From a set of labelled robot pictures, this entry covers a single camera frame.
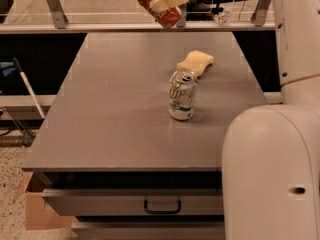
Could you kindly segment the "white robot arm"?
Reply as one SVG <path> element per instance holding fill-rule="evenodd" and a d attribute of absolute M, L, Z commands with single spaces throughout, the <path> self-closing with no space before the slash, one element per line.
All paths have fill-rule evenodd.
<path fill-rule="evenodd" d="M 248 109 L 227 130 L 226 240 L 320 240 L 320 1 L 273 9 L 283 102 Z"/>

